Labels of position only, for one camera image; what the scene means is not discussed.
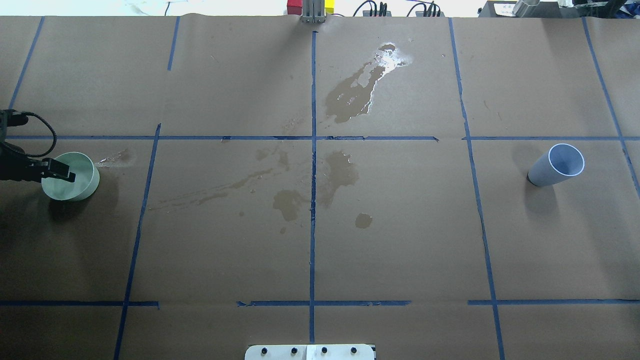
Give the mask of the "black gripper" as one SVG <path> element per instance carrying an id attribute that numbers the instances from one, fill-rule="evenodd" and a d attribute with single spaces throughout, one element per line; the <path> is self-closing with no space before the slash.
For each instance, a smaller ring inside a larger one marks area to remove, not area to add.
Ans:
<path id="1" fill-rule="evenodd" d="M 34 162 L 20 146 L 7 142 L 0 144 L 0 150 L 2 181 L 36 182 L 36 175 L 41 179 L 57 179 L 68 183 L 74 183 L 76 180 L 76 174 L 64 162 L 48 157 Z"/>

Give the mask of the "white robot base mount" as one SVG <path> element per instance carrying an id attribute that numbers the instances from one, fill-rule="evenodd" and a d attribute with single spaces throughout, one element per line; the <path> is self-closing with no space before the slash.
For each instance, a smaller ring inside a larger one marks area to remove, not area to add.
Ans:
<path id="1" fill-rule="evenodd" d="M 251 345 L 245 360 L 375 360 L 374 345 L 355 344 L 273 344 Z"/>

